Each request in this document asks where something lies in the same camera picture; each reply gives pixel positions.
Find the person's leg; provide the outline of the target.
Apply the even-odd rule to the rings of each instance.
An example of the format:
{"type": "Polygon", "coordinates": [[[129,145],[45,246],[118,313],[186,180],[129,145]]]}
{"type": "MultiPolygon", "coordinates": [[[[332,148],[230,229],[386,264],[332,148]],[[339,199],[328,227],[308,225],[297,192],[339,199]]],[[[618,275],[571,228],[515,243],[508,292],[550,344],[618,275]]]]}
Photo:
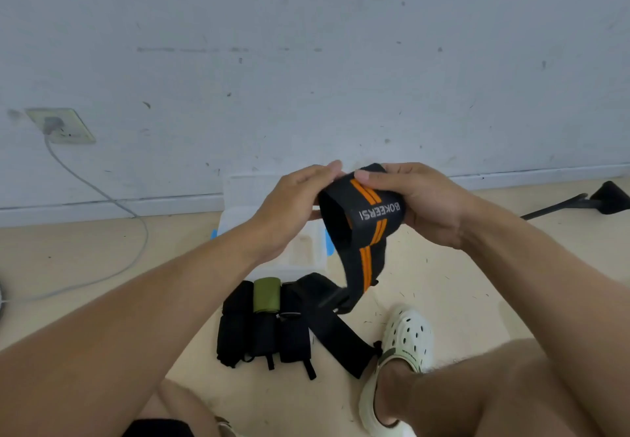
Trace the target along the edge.
{"type": "Polygon", "coordinates": [[[375,387],[377,422],[416,437],[603,437],[533,339],[434,369],[386,363],[375,387]]]}
{"type": "Polygon", "coordinates": [[[169,379],[156,387],[136,419],[173,419],[186,423],[194,437],[224,437],[206,403],[169,379]]]}

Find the green rolled wrap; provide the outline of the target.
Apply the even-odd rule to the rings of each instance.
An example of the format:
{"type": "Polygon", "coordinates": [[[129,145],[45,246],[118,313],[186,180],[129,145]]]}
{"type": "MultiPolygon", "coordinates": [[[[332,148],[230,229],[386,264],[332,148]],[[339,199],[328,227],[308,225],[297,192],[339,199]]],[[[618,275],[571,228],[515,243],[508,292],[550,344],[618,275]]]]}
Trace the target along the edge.
{"type": "Polygon", "coordinates": [[[282,281],[278,277],[264,277],[253,282],[254,314],[277,315],[280,311],[282,281]]]}

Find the person's right forearm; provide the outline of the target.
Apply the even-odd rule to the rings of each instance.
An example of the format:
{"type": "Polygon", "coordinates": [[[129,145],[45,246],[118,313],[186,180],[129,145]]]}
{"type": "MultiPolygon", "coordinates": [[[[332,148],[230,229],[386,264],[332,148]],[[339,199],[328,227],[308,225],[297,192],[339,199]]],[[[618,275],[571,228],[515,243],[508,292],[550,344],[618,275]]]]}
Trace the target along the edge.
{"type": "Polygon", "coordinates": [[[630,288],[515,214],[458,201],[458,246],[484,272],[607,437],[630,437],[630,288]]]}

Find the black rolled wrist wrap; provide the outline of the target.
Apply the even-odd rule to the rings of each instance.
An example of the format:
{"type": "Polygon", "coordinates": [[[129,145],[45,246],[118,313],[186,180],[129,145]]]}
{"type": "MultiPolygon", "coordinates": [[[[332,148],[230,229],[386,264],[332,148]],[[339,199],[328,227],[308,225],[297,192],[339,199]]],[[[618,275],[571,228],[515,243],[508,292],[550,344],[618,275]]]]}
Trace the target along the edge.
{"type": "Polygon", "coordinates": [[[277,325],[277,314],[259,312],[253,315],[250,356],[264,357],[270,371],[275,369],[273,355],[279,348],[277,325]]]}
{"type": "Polygon", "coordinates": [[[251,355],[254,283],[241,282],[224,300],[217,335],[217,360],[236,368],[251,355]]]}

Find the person's left forearm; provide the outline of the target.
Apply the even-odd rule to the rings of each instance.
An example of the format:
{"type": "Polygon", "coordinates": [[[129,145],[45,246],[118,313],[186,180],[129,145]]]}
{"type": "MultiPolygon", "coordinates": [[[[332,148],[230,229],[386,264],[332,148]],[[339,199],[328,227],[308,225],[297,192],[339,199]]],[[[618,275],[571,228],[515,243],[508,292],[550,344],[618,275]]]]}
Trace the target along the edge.
{"type": "Polygon", "coordinates": [[[251,219],[0,351],[0,437],[121,437],[267,238],[251,219]]]}

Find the person's left hand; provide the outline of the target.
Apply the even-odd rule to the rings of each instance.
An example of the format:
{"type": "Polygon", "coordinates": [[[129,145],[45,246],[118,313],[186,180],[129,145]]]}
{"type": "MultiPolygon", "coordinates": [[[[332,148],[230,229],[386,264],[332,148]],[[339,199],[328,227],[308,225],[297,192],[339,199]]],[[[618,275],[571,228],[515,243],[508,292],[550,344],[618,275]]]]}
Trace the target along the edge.
{"type": "Polygon", "coordinates": [[[256,264],[277,258],[310,221],[318,194],[344,176],[342,162],[310,165],[282,176],[246,223],[256,264]]]}

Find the person's right hand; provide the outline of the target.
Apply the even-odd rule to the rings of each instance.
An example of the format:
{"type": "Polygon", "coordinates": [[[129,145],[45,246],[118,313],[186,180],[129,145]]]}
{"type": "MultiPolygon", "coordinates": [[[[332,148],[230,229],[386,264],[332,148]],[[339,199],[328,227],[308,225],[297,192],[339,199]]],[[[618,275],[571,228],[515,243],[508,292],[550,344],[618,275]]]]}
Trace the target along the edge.
{"type": "Polygon", "coordinates": [[[405,224],[437,245],[461,250],[468,226],[481,209],[481,198],[422,163],[385,163],[388,172],[409,174],[413,193],[406,203],[405,224]]]}

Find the black orange striped wrist wrap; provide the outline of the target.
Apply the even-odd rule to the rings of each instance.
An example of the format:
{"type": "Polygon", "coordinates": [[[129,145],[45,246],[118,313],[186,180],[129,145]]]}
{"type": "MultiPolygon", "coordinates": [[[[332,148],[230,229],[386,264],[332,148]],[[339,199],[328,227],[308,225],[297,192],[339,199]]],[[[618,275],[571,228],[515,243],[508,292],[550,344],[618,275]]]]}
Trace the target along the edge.
{"type": "Polygon", "coordinates": [[[346,285],[336,287],[319,306],[348,314],[378,284],[385,266],[387,238],[401,226],[406,214],[402,195],[376,191],[347,174],[318,194],[319,210],[330,240],[339,255],[346,285]]]}

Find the clear plastic storage box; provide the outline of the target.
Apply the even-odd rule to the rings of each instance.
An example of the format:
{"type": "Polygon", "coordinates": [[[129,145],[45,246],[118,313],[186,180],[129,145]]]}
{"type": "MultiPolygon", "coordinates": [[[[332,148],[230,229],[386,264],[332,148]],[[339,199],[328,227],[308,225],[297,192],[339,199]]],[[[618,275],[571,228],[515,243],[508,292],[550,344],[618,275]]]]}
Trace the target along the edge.
{"type": "MultiPolygon", "coordinates": [[[[222,180],[224,211],[212,238],[251,218],[280,178],[281,175],[261,172],[225,176],[222,180]]],[[[277,258],[257,266],[246,280],[276,277],[282,282],[294,282],[310,273],[323,274],[327,257],[327,232],[323,221],[309,221],[277,258]]]]}

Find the white wall socket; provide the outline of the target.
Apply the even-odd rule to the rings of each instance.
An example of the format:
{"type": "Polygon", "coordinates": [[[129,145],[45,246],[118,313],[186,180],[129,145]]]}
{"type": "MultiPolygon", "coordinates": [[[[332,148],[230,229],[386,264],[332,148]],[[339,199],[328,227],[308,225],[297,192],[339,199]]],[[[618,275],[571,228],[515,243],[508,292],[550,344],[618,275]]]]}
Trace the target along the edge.
{"type": "Polygon", "coordinates": [[[25,109],[25,113],[41,131],[43,129],[43,120],[47,116],[57,116],[64,121],[63,133],[54,133],[50,136],[45,135],[51,143],[61,145],[90,145],[96,143],[96,138],[72,108],[36,107],[25,109]]]}

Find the white clog shoe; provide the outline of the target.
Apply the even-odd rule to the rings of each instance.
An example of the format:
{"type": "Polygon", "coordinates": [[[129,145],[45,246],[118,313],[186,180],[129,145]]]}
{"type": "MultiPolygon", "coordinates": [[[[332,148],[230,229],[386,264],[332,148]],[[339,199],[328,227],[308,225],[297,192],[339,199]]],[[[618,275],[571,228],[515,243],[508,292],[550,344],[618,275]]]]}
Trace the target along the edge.
{"type": "Polygon", "coordinates": [[[360,420],[370,437],[416,437],[412,428],[401,421],[383,425],[374,411],[377,379],[385,364],[405,362],[414,375],[429,370],[433,363],[434,337],[431,325],[416,309],[398,305],[390,313],[381,340],[382,354],[368,378],[358,404],[360,420]]]}

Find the black rolled wrap with buckle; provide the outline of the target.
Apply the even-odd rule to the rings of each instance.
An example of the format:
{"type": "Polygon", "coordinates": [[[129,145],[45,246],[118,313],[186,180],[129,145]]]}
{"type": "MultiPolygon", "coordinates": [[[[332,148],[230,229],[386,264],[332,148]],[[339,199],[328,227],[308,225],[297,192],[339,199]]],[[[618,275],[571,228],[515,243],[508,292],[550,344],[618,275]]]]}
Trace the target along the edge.
{"type": "Polygon", "coordinates": [[[279,356],[282,363],[302,363],[309,380],[317,374],[311,363],[311,332],[303,313],[301,298],[293,290],[293,282],[280,288],[279,356]]]}

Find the person's left leg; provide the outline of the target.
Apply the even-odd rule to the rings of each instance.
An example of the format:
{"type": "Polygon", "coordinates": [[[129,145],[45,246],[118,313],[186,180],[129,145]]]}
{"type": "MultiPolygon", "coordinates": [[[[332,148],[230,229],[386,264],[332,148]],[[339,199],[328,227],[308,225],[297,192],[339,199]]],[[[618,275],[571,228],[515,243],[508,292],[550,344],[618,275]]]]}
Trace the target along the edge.
{"type": "Polygon", "coordinates": [[[156,387],[136,419],[173,419],[186,423],[194,437],[224,437],[206,403],[169,379],[156,387]]]}

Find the person's right leg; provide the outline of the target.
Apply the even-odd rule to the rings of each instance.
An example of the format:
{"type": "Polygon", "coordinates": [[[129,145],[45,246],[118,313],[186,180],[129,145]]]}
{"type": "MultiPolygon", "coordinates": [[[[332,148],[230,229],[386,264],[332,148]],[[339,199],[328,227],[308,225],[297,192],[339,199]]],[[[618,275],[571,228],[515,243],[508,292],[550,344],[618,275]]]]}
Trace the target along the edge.
{"type": "Polygon", "coordinates": [[[386,363],[375,387],[377,422],[416,437],[603,437],[533,339],[434,369],[386,363]]]}

